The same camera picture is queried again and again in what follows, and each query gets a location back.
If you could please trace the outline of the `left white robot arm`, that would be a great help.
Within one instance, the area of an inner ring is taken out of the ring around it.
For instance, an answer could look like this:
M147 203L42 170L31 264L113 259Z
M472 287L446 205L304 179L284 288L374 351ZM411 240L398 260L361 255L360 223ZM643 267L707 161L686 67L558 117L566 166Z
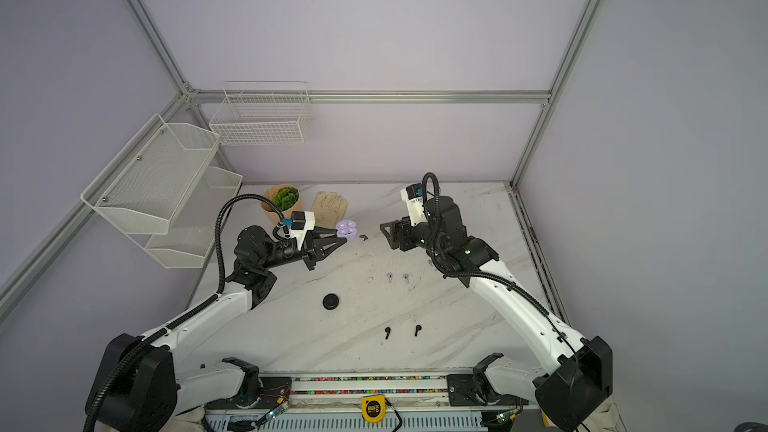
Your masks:
M221 233L233 206L258 201L278 216L272 232L243 229L234 249L233 269L225 266ZM159 431L173 417L225 400L248 408L267 397L258 366L236 357L190 373L176 367L225 325L253 310L271 292L274 268L294 262L313 269L347 244L354 226L319 225L311 211L286 216L270 199L237 195L225 202L214 223L218 267L215 292L179 316L142 335L121 334L106 347L85 404L84 430L99 423L117 431Z

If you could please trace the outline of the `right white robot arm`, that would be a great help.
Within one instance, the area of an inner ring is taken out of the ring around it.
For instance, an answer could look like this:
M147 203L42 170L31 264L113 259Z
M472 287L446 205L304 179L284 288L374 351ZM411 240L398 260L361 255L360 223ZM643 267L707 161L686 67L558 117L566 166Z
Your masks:
M405 217L381 224L393 250L421 248L446 279L478 294L520 335L532 366L493 353L473 369L479 398L516 396L536 404L562 431L615 431L613 351L601 337L587 338L530 293L486 241L468 233L458 205L426 173L401 191Z

